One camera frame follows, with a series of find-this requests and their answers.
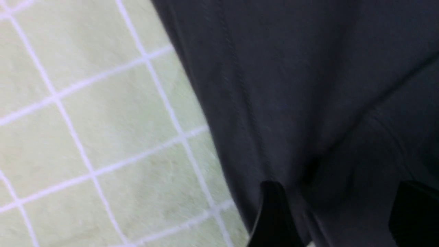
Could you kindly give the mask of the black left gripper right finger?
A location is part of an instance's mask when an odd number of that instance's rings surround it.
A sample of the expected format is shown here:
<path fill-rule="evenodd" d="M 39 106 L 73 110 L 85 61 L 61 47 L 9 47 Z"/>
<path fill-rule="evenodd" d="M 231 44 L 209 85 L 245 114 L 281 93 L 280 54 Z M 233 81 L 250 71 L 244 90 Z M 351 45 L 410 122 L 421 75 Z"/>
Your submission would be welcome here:
<path fill-rule="evenodd" d="M 439 191 L 417 181 L 402 181 L 389 218 L 397 247 L 439 245 Z"/>

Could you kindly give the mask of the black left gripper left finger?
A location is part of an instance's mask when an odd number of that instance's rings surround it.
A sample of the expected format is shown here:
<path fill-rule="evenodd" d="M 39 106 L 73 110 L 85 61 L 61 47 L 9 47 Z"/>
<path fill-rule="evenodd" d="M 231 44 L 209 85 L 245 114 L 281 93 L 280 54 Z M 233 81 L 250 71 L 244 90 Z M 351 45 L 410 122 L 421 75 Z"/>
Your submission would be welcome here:
<path fill-rule="evenodd" d="M 305 246 L 295 227 L 284 188 L 278 182 L 261 183 L 261 203 L 248 246 Z"/>

